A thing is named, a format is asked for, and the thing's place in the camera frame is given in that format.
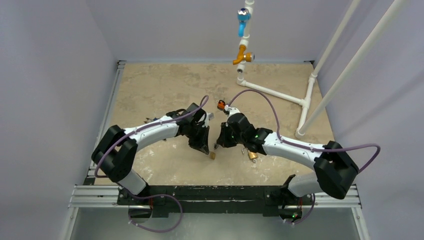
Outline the blue tap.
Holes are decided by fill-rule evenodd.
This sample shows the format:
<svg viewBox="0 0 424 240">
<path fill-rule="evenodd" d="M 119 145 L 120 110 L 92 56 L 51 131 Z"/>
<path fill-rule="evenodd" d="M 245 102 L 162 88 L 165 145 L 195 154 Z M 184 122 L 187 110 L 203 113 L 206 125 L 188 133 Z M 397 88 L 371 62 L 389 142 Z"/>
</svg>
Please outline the blue tap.
<svg viewBox="0 0 424 240">
<path fill-rule="evenodd" d="M 245 30 L 247 28 L 248 21 L 251 18 L 250 11 L 246 8 L 240 8 L 237 11 L 237 20 L 238 20 L 238 36 L 243 37 Z"/>
</svg>

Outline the white pvc pipe frame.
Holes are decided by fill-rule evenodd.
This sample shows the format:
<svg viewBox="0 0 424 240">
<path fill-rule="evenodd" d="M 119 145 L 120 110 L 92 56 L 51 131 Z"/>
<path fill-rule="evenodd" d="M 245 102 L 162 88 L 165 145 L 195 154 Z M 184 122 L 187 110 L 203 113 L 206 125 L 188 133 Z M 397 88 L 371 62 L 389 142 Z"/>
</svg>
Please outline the white pvc pipe frame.
<svg viewBox="0 0 424 240">
<path fill-rule="evenodd" d="M 254 5 L 255 5 L 255 1 L 254 0 L 245 0 L 244 1 L 244 6 L 241 8 L 247 8 L 250 12 L 250 20 L 247 23 L 245 32 L 244 32 L 244 36 L 240 37 L 240 42 L 238 45 L 238 51 L 239 51 L 239 46 L 240 45 L 246 45 L 247 46 L 247 52 L 248 52 L 248 46 L 249 46 L 249 40 L 250 40 L 250 26 L 251 26 L 251 21 L 252 21 L 252 15 L 253 15 L 253 10 L 254 10 Z M 317 79 L 317 75 L 314 73 L 311 73 L 309 78 L 308 78 L 308 84 L 307 84 L 307 89 L 306 89 L 306 94 L 304 98 L 297 98 L 294 96 L 290 96 L 288 94 L 282 93 L 282 92 L 278 92 L 275 90 L 272 90 L 270 88 L 264 87 L 264 86 L 260 86 L 257 84 L 254 84 L 252 82 L 249 82 L 247 80 L 245 80 L 244 78 L 244 72 L 245 72 L 245 65 L 246 65 L 246 61 L 242 61 L 239 64 L 236 64 L 236 71 L 237 71 L 237 80 L 236 83 L 240 86 L 243 87 L 247 87 L 253 90 L 257 90 L 261 93 L 265 93 L 286 101 L 289 101 L 291 103 L 295 103 L 299 106 L 301 106 L 301 114 L 300 114 L 300 119 L 299 119 L 299 123 L 298 123 L 298 127 L 301 127 L 304 122 L 307 119 L 307 114 L 308 111 L 310 109 L 311 106 L 311 102 L 312 102 L 312 93 L 313 93 L 313 87 L 315 84 L 315 81 Z"/>
</svg>

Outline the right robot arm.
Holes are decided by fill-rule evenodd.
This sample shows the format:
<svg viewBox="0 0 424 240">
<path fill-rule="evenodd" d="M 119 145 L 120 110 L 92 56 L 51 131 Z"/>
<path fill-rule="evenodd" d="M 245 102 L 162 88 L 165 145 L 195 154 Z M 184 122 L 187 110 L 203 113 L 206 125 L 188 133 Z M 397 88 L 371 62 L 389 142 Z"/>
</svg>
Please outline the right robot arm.
<svg viewBox="0 0 424 240">
<path fill-rule="evenodd" d="M 285 183 L 280 196 L 288 204 L 312 193 L 326 193 L 342 200 L 359 174 L 353 159 L 339 143 L 312 144 L 293 139 L 283 140 L 267 128 L 256 128 L 242 113 L 235 113 L 222 122 L 216 145 L 232 148 L 242 145 L 264 156 L 281 157 L 310 168 L 313 172 L 296 175 Z"/>
</svg>

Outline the brass padlock long shackle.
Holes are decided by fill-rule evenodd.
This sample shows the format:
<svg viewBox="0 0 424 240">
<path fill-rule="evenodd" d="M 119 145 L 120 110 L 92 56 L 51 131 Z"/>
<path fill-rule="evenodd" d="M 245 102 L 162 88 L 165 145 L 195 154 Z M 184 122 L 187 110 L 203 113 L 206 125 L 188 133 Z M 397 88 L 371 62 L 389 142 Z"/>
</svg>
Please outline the brass padlock long shackle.
<svg viewBox="0 0 424 240">
<path fill-rule="evenodd" d="M 209 152 L 209 154 L 208 154 L 208 157 L 209 157 L 211 160 L 214 160 L 214 159 L 216 158 L 216 153 L 215 153 L 214 151 L 210 151 L 210 152 Z"/>
</svg>

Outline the blue handled pliers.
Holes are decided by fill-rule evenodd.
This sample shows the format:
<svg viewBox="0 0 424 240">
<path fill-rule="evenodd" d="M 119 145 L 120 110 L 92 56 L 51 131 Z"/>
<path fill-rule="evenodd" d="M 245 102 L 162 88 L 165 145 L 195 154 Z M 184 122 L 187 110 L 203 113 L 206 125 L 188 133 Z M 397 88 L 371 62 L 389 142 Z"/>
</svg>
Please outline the blue handled pliers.
<svg viewBox="0 0 424 240">
<path fill-rule="evenodd" d="M 153 117 L 153 118 L 146 117 L 144 123 L 149 124 L 149 123 L 152 123 L 152 122 L 157 121 L 157 120 L 158 120 L 157 117 Z"/>
</svg>

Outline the aluminium frame rail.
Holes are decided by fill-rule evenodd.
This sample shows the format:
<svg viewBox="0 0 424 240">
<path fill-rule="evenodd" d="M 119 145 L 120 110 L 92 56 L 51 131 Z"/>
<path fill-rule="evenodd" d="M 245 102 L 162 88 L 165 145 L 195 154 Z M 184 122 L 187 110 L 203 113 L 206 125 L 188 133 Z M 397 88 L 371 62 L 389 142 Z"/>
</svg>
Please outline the aluminium frame rail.
<svg viewBox="0 0 424 240">
<path fill-rule="evenodd" d="M 97 134 L 97 137 L 96 137 L 96 140 L 95 140 L 94 149 L 96 149 L 101 138 L 103 137 L 103 135 L 105 134 L 105 132 L 109 128 L 111 116 L 112 116 L 113 109 L 114 109 L 114 104 L 115 104 L 115 101 L 116 101 L 117 94 L 119 92 L 119 87 L 120 87 L 120 83 L 122 81 L 122 76 L 123 76 L 126 64 L 127 64 L 126 60 L 119 60 L 117 62 L 117 68 L 116 68 L 116 71 L 115 71 L 115 75 L 114 75 L 114 79 L 113 79 L 112 86 L 111 86 L 111 89 L 110 89 L 110 93 L 109 93 L 109 96 L 108 96 L 108 99 L 107 99 L 107 102 L 106 102 L 106 107 L 105 107 L 103 119 L 101 121 L 99 131 L 98 131 L 98 134 Z M 96 166 L 97 166 L 96 163 L 93 162 L 92 160 L 90 160 L 88 172 L 87 172 L 87 175 L 86 175 L 84 182 L 83 182 L 84 186 L 94 185 L 94 183 L 95 183 L 94 170 L 95 170 Z"/>
</svg>

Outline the orange tap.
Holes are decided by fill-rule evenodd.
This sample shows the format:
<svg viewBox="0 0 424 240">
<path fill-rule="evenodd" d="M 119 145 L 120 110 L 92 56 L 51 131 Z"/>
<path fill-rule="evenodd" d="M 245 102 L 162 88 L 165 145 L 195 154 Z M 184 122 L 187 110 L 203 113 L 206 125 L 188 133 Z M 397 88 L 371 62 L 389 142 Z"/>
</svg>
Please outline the orange tap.
<svg viewBox="0 0 424 240">
<path fill-rule="evenodd" d="M 232 61 L 233 65 L 238 65 L 241 62 L 245 61 L 251 63 L 255 60 L 255 55 L 252 52 L 247 52 L 247 46 L 241 44 L 236 56 L 236 59 Z"/>
</svg>

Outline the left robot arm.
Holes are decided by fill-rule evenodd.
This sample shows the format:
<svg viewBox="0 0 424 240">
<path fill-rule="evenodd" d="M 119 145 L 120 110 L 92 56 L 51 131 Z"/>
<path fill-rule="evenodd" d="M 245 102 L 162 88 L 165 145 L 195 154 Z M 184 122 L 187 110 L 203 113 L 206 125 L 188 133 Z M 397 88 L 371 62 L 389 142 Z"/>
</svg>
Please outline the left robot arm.
<svg viewBox="0 0 424 240">
<path fill-rule="evenodd" d="M 186 109 L 170 111 L 140 126 L 113 125 L 91 155 L 95 173 L 102 171 L 106 178 L 126 189 L 132 201 L 142 205 L 149 199 L 149 185 L 133 170 L 136 153 L 159 141 L 185 136 L 190 148 L 209 155 L 209 123 L 213 117 L 212 112 L 192 103 Z"/>
</svg>

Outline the white diagonal pole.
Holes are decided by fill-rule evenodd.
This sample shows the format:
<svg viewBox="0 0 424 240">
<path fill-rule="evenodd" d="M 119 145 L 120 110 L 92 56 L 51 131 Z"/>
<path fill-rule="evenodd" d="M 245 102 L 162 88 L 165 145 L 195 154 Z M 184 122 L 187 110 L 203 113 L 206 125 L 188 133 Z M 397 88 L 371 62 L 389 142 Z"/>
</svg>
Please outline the white diagonal pole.
<svg viewBox="0 0 424 240">
<path fill-rule="evenodd" d="M 385 13 L 382 15 L 380 20 L 377 22 L 375 27 L 366 37 L 362 45 L 358 48 L 357 52 L 353 55 L 351 60 L 348 62 L 346 67 L 340 73 L 338 78 L 335 80 L 331 88 L 328 90 L 326 95 L 322 98 L 322 101 L 318 104 L 315 110 L 311 113 L 308 119 L 305 120 L 303 125 L 298 127 L 295 132 L 295 137 L 301 139 L 306 134 L 306 131 L 311 127 L 316 118 L 323 112 L 329 102 L 335 97 L 336 92 L 342 86 L 342 84 L 348 79 L 353 71 L 358 67 L 361 60 L 367 55 L 371 48 L 375 45 L 377 40 L 383 34 L 389 23 L 395 18 L 396 14 L 400 11 L 403 5 L 406 3 L 405 0 L 393 0 L 391 5 L 387 8 Z"/>
</svg>

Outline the orange black padlock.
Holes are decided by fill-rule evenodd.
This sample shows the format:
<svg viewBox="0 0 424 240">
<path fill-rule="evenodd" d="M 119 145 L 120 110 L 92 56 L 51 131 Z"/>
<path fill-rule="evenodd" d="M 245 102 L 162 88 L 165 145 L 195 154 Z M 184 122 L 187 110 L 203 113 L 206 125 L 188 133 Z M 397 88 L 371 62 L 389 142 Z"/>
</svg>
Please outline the orange black padlock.
<svg viewBox="0 0 424 240">
<path fill-rule="evenodd" d="M 225 107 L 226 107 L 226 102 L 224 101 L 224 100 L 222 100 L 222 99 L 220 99 L 219 101 L 218 101 L 218 103 L 217 103 L 217 108 L 220 110 L 220 111 L 225 111 Z"/>
</svg>

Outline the black base bar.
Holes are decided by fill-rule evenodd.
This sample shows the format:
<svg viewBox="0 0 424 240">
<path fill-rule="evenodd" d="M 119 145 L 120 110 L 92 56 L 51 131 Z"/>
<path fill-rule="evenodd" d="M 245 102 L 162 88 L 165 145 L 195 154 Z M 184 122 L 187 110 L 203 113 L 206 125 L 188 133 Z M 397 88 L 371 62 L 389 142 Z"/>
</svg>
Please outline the black base bar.
<svg viewBox="0 0 424 240">
<path fill-rule="evenodd" d="M 120 206 L 146 207 L 153 218 L 166 218 L 170 213 L 195 214 L 261 214 L 283 220 L 301 219 L 312 206 L 311 194 L 292 195 L 283 185 L 150 185 L 145 197 L 119 189 Z"/>
</svg>

